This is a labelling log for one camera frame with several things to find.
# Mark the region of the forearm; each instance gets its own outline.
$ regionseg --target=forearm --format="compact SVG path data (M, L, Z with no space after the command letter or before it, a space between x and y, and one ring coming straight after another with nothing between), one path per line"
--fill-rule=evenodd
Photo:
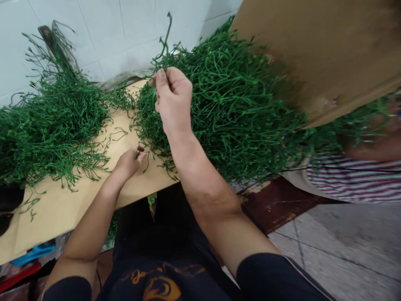
M185 195L198 223L242 214L239 199L211 164L194 134L170 135L168 140Z
M237 195L192 133L169 137L169 143L195 218L234 276L241 261L252 254L281 254L242 212Z
M97 259L123 186L118 177L110 174L72 233L62 257L85 262Z

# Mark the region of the person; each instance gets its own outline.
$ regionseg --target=person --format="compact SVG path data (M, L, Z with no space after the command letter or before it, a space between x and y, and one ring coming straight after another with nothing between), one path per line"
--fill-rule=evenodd
M334 300L242 212L238 197L192 133L192 83L170 67L159 70L150 85L157 89L155 110L190 210L165 214L182 198L170 194L166 200L158 194L153 223L149 205L133 203L137 212L123 217L122 228L119 222L118 231L124 233L117 233L113 268L97 300ZM91 299L96 259L119 193L144 158L143 153L136 156L133 148L119 158L54 266L44 301ZM240 289L222 271L209 244Z
M376 115L369 125L379 135L363 137L355 146L345 141L345 153L320 154L315 168L282 173L294 186L309 193L357 204L401 203L401 101L389 106L390 122L382 126ZM312 167L307 158L302 166Z

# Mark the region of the wooden table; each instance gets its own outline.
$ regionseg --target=wooden table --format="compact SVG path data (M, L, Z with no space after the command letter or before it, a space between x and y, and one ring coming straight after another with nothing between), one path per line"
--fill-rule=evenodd
M135 92L145 84L145 80L136 82L127 89L135 95ZM97 141L103 141L116 127L121 127L128 132L118 141L112 141L107 150L107 156L110 157L106 167L112 170L119 157L131 146L138 145L139 138L135 131L129 131L130 119L124 111L117 111L112 115L114 123L107 125L107 133L99 135ZM116 209L135 202L149 194L159 191L175 183L164 168L157 167L162 164L162 160L155 156L153 160L152 153L149 156L149 168L145 173L138 172L125 184L119 196ZM96 172L101 180L92 181L83 177L78 181L74 189L77 192L71 192L68 188L61 188L61 181L54 182L51 177L46 177L35 186L38 193L46 191L46 194L38 195L31 188L25 190L24 201L31 194L31 198L40 198L41 200L33 206L33 212L36 213L31 221L30 212L24 214L16 213L11 221L7 232L0 237L0 264L11 261L17 257L26 254L26 251L35 245L46 242L58 235L71 231L78 224L86 209L89 207L93 198L96 196L100 186L103 184L109 173L105 171Z

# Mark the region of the left hand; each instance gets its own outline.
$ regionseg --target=left hand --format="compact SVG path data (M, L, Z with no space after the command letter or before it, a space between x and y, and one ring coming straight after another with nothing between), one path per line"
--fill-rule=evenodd
M125 183L139 170L141 162L145 156L146 153L142 146L131 147L120 156L112 174Z

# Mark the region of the black cable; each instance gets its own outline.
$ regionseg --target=black cable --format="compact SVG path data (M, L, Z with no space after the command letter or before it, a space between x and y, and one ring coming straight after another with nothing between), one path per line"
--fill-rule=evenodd
M377 172L384 172L384 173L401 173L401 171L389 171L389 170L375 170L375 169L357 169L357 168L345 168L345 167L331 167L331 166L326 166L326 165L319 165L316 166L318 168L323 167L326 169L340 169L340 170L350 170L350 171L377 171ZM305 169L311 169L313 168L312 166L308 166L308 167L304 167L304 168L298 168L298 169L289 169L289 170L285 170L283 172L287 172L287 171L299 171L299 170L305 170Z
M97 274L97 278L99 279L99 284L100 284L100 290L102 290L102 282L100 281L100 275L99 275L99 271L96 268L96 274Z

